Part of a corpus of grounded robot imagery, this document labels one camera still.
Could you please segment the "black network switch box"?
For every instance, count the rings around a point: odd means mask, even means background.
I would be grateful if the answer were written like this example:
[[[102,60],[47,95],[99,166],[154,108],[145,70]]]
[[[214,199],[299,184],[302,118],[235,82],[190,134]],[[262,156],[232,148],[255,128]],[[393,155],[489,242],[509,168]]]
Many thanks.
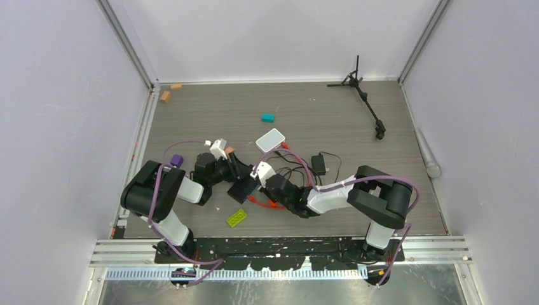
[[[228,189],[227,194],[239,204],[243,204],[249,195],[258,187],[259,183],[252,177],[238,180]]]

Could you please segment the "black power adapter with cord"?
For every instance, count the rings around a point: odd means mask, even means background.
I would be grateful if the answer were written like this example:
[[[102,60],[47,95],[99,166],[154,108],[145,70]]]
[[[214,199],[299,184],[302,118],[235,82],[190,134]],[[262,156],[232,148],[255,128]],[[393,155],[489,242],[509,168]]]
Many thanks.
[[[297,158],[291,153],[274,152],[266,161],[270,162],[273,159],[280,160],[282,165],[277,167],[276,172],[283,175],[287,180],[290,180],[293,175],[300,175],[301,186],[310,186],[311,182],[308,176],[311,175],[313,181],[321,186],[324,182],[329,181],[329,179],[324,179],[323,176],[327,175],[331,170],[326,162],[326,156],[336,158],[338,161],[336,167],[332,169],[335,172],[334,182],[337,182],[340,176],[342,159],[336,154],[320,151],[307,160]]]

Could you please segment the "white box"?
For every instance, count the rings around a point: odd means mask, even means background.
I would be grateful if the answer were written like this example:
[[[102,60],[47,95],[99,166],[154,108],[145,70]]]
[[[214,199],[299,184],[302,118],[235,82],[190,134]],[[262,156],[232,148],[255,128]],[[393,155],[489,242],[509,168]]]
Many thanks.
[[[255,141],[257,148],[263,153],[270,152],[283,142],[285,142],[285,135],[276,128],[271,129]]]

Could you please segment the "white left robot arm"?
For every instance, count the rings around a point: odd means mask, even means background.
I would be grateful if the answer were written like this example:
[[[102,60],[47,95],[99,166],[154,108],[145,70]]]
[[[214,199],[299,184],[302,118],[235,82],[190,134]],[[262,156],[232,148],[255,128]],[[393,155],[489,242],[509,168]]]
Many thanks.
[[[179,160],[180,157],[175,156],[170,166],[147,161],[124,188],[120,205],[166,238],[157,246],[163,255],[172,255],[178,262],[187,263],[194,257],[196,243],[192,230],[175,214],[175,201],[180,199],[203,206],[216,184],[228,182],[231,184],[228,195],[244,203],[258,182],[250,176],[252,167],[241,162],[233,152],[226,157],[201,153],[191,172],[180,169]]]

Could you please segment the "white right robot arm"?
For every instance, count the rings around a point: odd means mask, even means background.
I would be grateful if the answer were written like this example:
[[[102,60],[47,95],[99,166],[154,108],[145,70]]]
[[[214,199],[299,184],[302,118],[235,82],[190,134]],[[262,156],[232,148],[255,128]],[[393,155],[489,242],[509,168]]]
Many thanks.
[[[420,198],[418,188],[410,180],[366,165],[358,167],[355,175],[325,186],[299,187],[271,168],[257,170],[253,177],[272,201],[300,218],[342,208],[354,208],[367,216],[370,223],[362,251],[372,261],[388,253],[391,237],[404,228],[408,213]]]

